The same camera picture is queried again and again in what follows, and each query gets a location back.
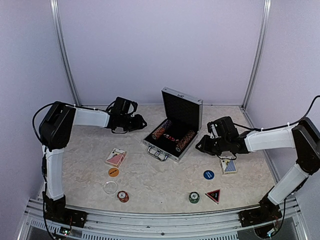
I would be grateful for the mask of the clear round button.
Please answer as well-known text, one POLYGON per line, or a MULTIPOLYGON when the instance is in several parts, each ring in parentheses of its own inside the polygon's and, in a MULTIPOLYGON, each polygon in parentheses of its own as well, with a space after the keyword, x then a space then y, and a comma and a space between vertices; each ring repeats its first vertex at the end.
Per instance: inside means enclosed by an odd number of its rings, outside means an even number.
POLYGON ((118 184, 115 181, 107 181, 103 185, 103 190, 107 195, 113 195, 118 190, 118 184))

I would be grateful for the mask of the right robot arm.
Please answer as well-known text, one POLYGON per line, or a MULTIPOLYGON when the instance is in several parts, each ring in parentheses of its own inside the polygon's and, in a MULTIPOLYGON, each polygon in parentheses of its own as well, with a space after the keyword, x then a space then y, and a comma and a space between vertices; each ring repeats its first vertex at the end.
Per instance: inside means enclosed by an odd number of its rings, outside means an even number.
POLYGON ((270 149, 296 150, 295 164, 266 194, 260 202, 262 206, 255 212, 260 222, 266 222, 275 214, 275 206, 299 190, 308 177, 320 169, 320 132, 306 115, 295 122, 267 129, 248 127, 239 133, 238 127, 230 116, 209 122, 209 134, 202 137, 196 149, 217 157, 223 152, 236 156, 270 149))

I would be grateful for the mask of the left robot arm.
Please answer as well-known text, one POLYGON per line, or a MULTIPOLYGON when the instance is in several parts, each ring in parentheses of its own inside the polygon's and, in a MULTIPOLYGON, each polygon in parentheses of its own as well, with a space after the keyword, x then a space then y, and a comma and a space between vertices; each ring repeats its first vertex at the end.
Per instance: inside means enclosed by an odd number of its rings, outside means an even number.
POLYGON ((65 198, 63 188, 63 155, 73 126, 110 129, 113 133, 122 128, 123 133, 142 130, 147 122, 137 114, 138 104, 130 100, 115 100, 106 110, 87 108, 55 101, 39 127, 33 131, 42 146, 42 176, 45 181, 43 199, 58 201, 65 198))

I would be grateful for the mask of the aluminium poker case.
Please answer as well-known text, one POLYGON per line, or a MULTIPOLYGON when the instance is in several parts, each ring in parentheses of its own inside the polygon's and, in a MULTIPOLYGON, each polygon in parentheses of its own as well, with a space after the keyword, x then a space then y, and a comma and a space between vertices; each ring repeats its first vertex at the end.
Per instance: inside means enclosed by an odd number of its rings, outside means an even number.
POLYGON ((160 162, 171 159, 180 162, 183 155, 195 141, 202 127, 203 100, 195 96, 164 87, 161 90, 165 119, 152 132, 143 139, 147 146, 147 154, 160 162), (166 120, 171 120, 171 127, 164 133, 178 139, 179 141, 192 130, 195 136, 188 146, 181 152, 176 151, 178 142, 168 140, 163 135, 154 140, 152 133, 166 120))

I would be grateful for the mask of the red playing card deck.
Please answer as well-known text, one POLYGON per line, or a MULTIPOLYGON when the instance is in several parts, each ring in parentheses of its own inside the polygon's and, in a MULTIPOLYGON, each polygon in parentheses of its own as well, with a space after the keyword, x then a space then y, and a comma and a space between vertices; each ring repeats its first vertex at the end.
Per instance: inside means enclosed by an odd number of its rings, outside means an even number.
POLYGON ((111 153, 105 160, 105 163, 115 168, 119 168, 122 162, 125 160, 126 155, 127 155, 127 151, 119 148, 113 148, 111 153))

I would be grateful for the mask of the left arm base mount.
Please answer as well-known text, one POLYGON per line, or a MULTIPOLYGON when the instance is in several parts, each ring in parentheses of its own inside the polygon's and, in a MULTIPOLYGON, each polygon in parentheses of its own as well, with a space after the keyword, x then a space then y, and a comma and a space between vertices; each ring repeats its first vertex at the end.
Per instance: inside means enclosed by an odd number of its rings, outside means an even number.
POLYGON ((42 197, 44 200, 44 217, 46 220, 71 227, 84 228, 88 214, 85 211, 67 208, 65 195, 60 199, 53 200, 43 191, 42 197))

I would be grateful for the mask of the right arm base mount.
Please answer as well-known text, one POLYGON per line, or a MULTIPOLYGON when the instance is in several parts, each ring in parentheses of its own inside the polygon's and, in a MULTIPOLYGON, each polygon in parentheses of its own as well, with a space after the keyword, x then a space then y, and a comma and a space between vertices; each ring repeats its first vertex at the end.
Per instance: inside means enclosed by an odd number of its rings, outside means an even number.
POLYGON ((238 213, 242 227, 249 227, 281 219, 283 217, 279 204, 273 204, 267 196, 259 201, 259 207, 238 213))

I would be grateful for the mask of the black triangular button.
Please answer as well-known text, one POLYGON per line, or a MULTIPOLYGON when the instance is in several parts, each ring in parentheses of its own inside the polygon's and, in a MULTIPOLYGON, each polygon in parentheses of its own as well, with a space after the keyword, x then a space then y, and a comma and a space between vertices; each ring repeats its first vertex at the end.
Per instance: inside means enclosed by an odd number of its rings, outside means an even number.
POLYGON ((220 203, 220 194, 221 194, 221 190, 220 189, 205 193, 205 195, 208 198, 210 198, 212 201, 214 201, 217 205, 220 203))

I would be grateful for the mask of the blue playing card deck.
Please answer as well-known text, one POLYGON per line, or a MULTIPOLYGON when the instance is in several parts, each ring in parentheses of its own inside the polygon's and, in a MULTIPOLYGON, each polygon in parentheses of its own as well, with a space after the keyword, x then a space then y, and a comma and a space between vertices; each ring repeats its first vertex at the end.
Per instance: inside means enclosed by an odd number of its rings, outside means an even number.
POLYGON ((223 175, 236 174, 238 172, 235 160, 233 159, 221 159, 220 167, 223 175))

